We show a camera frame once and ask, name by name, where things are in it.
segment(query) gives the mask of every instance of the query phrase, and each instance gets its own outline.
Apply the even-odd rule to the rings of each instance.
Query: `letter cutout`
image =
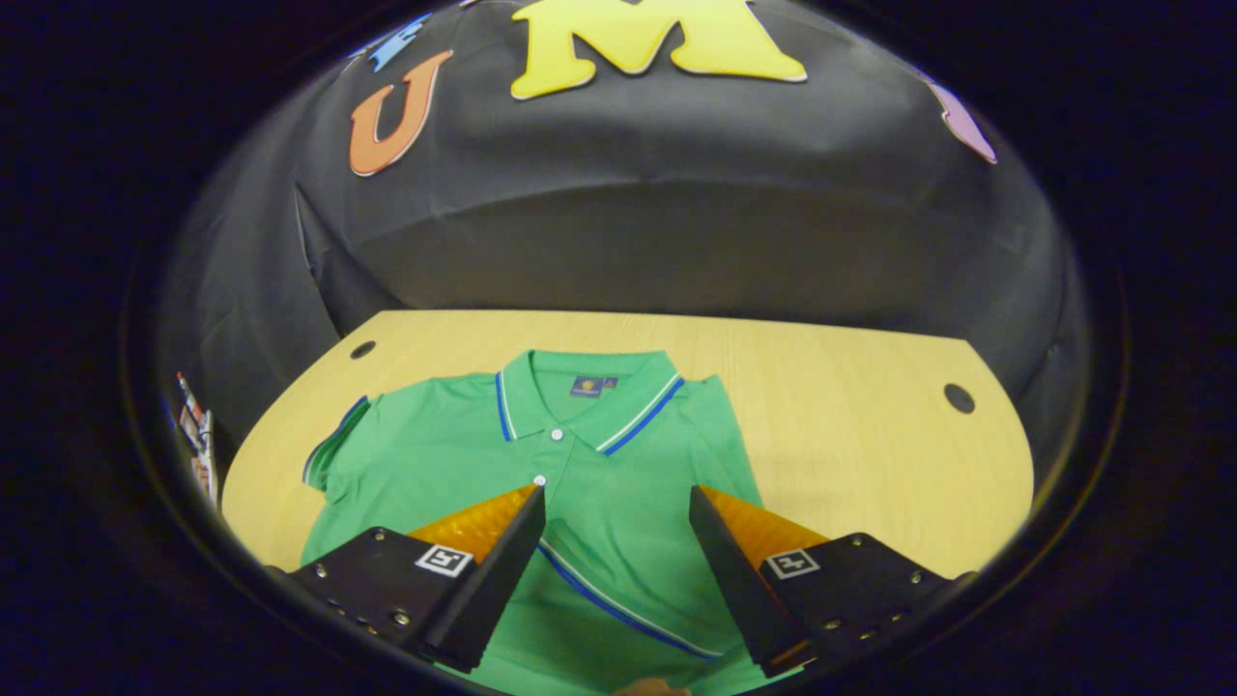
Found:
[[[353,111],[353,138],[348,150],[353,172],[357,176],[376,174],[397,162],[412,147],[429,115],[438,68],[450,57],[452,51],[443,51],[403,75],[403,82],[408,83],[403,120],[385,138],[379,140],[379,114],[382,112],[382,100],[395,90],[395,85],[379,89]]]
[[[541,0],[512,20],[528,21],[528,64],[511,84],[516,99],[532,99],[586,84],[593,61],[575,56],[573,35],[627,74],[641,74],[657,57],[674,25],[683,46],[670,53],[679,68],[699,74],[731,74],[803,82],[803,63],[783,53],[747,7],[750,0]]]

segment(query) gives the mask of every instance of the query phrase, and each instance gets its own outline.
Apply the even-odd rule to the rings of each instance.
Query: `green polo shirt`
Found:
[[[517,695],[609,694],[646,676],[690,686],[719,670],[758,675],[688,501],[694,485],[756,504],[760,493],[721,382],[683,380],[666,354],[529,351],[497,375],[362,399],[309,457],[304,481],[327,497],[306,564],[370,527],[407,533],[544,487],[539,553],[473,681]]]

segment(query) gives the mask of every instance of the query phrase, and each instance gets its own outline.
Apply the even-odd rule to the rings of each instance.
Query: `black fabric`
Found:
[[[1058,335],[1069,250],[991,124],[972,114],[997,164],[949,131],[899,59],[772,0],[752,11],[807,83],[690,75],[669,58],[675,27],[644,75],[576,41],[594,80],[517,101],[517,7],[442,9],[379,73],[339,62],[255,134],[229,193],[204,197],[176,279],[194,310],[169,329],[171,354],[221,423],[244,438],[382,309],[719,314],[965,337],[1047,466],[1060,435],[1049,402],[1075,382],[1075,363],[1045,368],[1079,335]],[[444,49],[417,142],[354,174],[353,110],[393,84],[386,136],[402,75]]]

